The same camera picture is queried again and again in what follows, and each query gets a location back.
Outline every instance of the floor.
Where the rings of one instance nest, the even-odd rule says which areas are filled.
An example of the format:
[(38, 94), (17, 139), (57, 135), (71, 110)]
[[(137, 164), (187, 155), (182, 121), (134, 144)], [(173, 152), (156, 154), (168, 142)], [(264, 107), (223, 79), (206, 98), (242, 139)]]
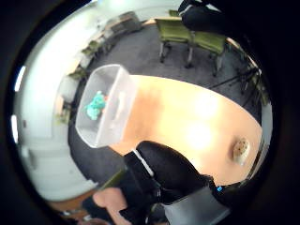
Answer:
[[(237, 71), (244, 69), (246, 66), (236, 52), (226, 49), (222, 57), (222, 68), (214, 77), (212, 75), (214, 59), (207, 50), (200, 48), (195, 50), (192, 60), (193, 67), (189, 69), (184, 67), (188, 56), (186, 45), (172, 44), (172, 49), (163, 64), (159, 63), (158, 53), (158, 30), (154, 24), (147, 25), (139, 32), (122, 36), (107, 55), (102, 53), (92, 62), (88, 71), (92, 72), (95, 68), (107, 64), (121, 64), (130, 74), (170, 78), (208, 88), (236, 76)], [(75, 107), (80, 100), (83, 89), (84, 82), (79, 87), (74, 102)], [(232, 86), (228, 83), (223, 84), (213, 90), (240, 105), (243, 105), (249, 97), (252, 97), (251, 85), (246, 93), (241, 95), (240, 82)], [(261, 123), (259, 104), (256, 105), (249, 101), (245, 109)], [(69, 127), (68, 141), (71, 155), (82, 173), (86, 178), (99, 182), (100, 185), (124, 167), (122, 158), (110, 150), (109, 147), (89, 148), (78, 136), (74, 125)]]

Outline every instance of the chair leg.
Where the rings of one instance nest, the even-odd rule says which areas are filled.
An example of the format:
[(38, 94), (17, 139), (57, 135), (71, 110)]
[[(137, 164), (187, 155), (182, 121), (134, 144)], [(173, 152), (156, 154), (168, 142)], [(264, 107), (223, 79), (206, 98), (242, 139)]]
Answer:
[(160, 43), (160, 50), (159, 50), (159, 62), (160, 62), (160, 63), (163, 63), (164, 58), (165, 58), (165, 56), (164, 56), (164, 54), (163, 54), (164, 48), (165, 48), (165, 43), (164, 43), (164, 42), (161, 42), (161, 43)]
[(216, 58), (216, 69), (219, 71), (222, 67), (223, 57), (222, 55), (218, 55)]
[(187, 57), (186, 68), (192, 67), (191, 60), (193, 59), (193, 51), (194, 49), (192, 48), (192, 46), (188, 46), (188, 57)]

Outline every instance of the plastic bin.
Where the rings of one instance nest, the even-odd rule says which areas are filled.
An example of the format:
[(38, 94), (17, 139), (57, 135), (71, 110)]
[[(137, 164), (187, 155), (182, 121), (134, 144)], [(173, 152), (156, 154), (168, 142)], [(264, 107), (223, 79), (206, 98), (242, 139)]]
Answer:
[[(96, 121), (86, 114), (97, 91), (108, 96), (104, 112)], [(125, 126), (137, 93), (137, 86), (120, 65), (107, 65), (93, 71), (82, 93), (75, 128), (90, 147), (98, 148), (122, 140)]]

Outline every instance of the table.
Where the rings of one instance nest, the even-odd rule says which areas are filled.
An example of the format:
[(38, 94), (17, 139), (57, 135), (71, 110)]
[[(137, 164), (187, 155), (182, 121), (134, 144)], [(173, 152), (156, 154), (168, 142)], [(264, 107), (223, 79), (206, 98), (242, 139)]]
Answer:
[[(138, 85), (123, 140), (111, 145), (124, 155), (140, 141), (179, 151), (217, 186), (244, 180), (262, 136), (258, 122), (230, 99), (200, 86), (159, 77), (131, 75)], [(233, 146), (245, 137), (250, 153), (244, 166), (233, 161)]]

